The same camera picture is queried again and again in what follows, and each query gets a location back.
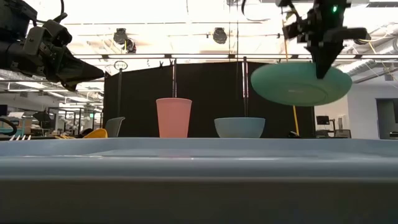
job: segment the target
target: green plate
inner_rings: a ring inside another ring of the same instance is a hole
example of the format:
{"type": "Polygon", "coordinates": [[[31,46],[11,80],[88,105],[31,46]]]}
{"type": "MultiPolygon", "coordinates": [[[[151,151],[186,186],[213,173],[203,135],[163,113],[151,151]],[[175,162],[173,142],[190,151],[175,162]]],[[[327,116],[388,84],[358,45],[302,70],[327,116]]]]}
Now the green plate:
{"type": "Polygon", "coordinates": [[[333,67],[324,79],[317,79],[315,64],[309,62],[264,65],[251,76],[251,85],[259,95],[276,103],[295,106],[334,102],[345,96],[352,84],[349,75],[333,67]]]}

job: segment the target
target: plastic cup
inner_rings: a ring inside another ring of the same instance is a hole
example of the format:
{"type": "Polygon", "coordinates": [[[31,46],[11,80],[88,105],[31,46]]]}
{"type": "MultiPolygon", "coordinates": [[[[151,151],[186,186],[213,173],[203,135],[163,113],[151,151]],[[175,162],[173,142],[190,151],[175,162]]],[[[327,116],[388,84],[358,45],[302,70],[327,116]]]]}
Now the plastic cup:
{"type": "Polygon", "coordinates": [[[161,98],[156,100],[161,138],[187,138],[192,100],[161,98]]]}

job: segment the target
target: yellow object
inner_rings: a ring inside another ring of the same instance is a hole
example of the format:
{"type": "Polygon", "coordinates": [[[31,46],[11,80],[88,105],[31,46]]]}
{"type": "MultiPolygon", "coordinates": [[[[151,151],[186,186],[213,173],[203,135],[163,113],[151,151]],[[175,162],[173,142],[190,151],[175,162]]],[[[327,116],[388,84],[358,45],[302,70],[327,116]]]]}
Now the yellow object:
{"type": "MultiPolygon", "coordinates": [[[[282,19],[282,27],[285,27],[285,21],[282,19]]],[[[284,44],[285,44],[285,56],[286,56],[286,62],[289,61],[289,56],[287,55],[287,42],[286,39],[284,39],[284,44]]],[[[297,113],[296,113],[296,106],[293,105],[293,115],[294,115],[294,123],[296,126],[296,133],[300,135],[300,130],[299,130],[299,122],[297,121],[297,113]]]]}
{"type": "Polygon", "coordinates": [[[90,132],[83,138],[107,138],[107,137],[108,137],[108,133],[106,132],[106,130],[103,128],[99,128],[99,129],[96,129],[96,130],[90,132]]]}

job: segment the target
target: light blue bowl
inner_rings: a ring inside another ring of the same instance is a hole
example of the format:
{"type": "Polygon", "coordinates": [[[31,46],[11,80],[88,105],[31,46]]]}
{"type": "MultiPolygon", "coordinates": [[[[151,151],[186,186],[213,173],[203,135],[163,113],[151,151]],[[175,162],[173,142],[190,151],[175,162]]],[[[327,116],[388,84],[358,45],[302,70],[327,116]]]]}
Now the light blue bowl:
{"type": "Polygon", "coordinates": [[[259,138],[264,118],[217,118],[214,120],[220,138],[259,138]]]}

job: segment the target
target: black curtain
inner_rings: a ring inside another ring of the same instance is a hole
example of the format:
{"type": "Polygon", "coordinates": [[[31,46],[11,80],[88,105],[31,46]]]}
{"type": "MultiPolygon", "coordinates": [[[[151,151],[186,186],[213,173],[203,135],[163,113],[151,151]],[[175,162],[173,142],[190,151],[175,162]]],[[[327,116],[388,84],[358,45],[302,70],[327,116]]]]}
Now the black curtain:
{"type": "MultiPolygon", "coordinates": [[[[118,76],[105,80],[104,123],[117,113],[118,76]]],[[[172,67],[122,74],[120,137],[159,137],[156,99],[172,97],[172,67]]]]}
{"type": "Polygon", "coordinates": [[[217,138],[214,119],[244,116],[242,63],[177,65],[177,97],[192,100],[188,137],[217,138]]]}
{"type": "MultiPolygon", "coordinates": [[[[263,63],[248,63],[252,72],[263,63]]],[[[104,122],[116,117],[118,75],[105,80],[104,122]]],[[[172,97],[172,67],[123,73],[120,136],[159,137],[156,99],[172,97]]],[[[177,97],[192,100],[188,137],[217,138],[214,119],[244,116],[242,63],[177,65],[177,97]]],[[[295,131],[292,106],[259,96],[249,84],[249,116],[266,119],[262,138],[286,138],[295,131]]],[[[300,135],[315,136],[313,107],[297,107],[300,135]]]]}

